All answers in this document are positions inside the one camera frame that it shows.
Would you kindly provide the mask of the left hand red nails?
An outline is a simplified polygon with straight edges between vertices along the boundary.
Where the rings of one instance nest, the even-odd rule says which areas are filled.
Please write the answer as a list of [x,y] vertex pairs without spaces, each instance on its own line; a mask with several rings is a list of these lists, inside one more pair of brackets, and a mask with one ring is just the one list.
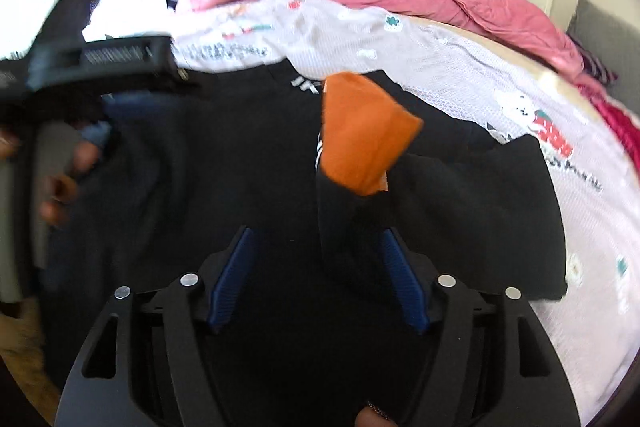
[[40,204],[39,216],[53,228],[62,227],[67,221],[66,209],[77,197],[78,181],[102,158],[102,147],[88,139],[88,129],[93,126],[94,122],[88,120],[74,124],[82,139],[74,148],[70,167],[46,178],[48,198]]

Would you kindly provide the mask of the right hand red nails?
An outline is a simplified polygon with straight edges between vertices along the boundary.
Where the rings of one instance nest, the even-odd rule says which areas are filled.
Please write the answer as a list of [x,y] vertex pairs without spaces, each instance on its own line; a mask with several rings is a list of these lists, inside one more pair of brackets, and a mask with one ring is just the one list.
[[357,415],[356,427],[396,427],[396,423],[375,407],[364,407]]

